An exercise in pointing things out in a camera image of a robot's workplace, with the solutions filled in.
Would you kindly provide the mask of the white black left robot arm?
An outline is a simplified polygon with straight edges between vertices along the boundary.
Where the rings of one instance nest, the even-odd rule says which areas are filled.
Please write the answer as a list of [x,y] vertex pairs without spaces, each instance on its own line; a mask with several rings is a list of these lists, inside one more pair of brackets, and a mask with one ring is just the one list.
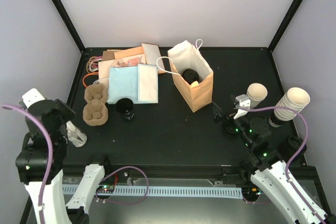
[[71,200],[62,192],[63,162],[67,156],[67,122],[74,111],[60,100],[34,95],[23,99],[28,133],[15,164],[33,204],[37,223],[89,223],[89,209],[100,183],[113,174],[111,166],[89,162]]

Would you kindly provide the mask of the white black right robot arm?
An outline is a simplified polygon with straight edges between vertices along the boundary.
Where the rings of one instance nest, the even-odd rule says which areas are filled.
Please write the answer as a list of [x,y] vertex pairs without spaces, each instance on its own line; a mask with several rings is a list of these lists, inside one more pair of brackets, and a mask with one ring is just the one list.
[[236,112],[223,115],[221,108],[212,103],[214,122],[220,122],[224,131],[239,136],[248,149],[247,159],[238,171],[239,179],[253,183],[278,208],[288,223],[335,223],[335,215],[326,213],[297,182],[289,166],[303,150],[307,138],[288,161],[270,143],[271,130],[263,116],[250,120],[250,99],[242,94],[235,98]]

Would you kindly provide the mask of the brown paper takeout bag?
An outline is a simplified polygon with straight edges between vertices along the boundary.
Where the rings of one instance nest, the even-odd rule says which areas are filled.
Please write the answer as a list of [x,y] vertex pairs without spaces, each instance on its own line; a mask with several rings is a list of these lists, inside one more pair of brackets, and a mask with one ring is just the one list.
[[[196,40],[195,44],[185,40],[168,50],[171,70],[163,70],[173,77],[173,83],[193,112],[203,108],[212,102],[214,72],[199,49],[203,44],[202,39]],[[191,88],[182,77],[186,69],[195,70],[199,77],[199,86]]]

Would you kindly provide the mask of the single white paper cup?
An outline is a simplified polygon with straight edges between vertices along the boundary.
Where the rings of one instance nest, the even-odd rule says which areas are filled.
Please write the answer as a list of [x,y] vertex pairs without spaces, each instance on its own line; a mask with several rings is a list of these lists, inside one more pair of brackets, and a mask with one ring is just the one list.
[[191,88],[198,87],[198,86],[199,86],[199,82],[198,82],[198,81],[194,81],[194,82],[191,84]]

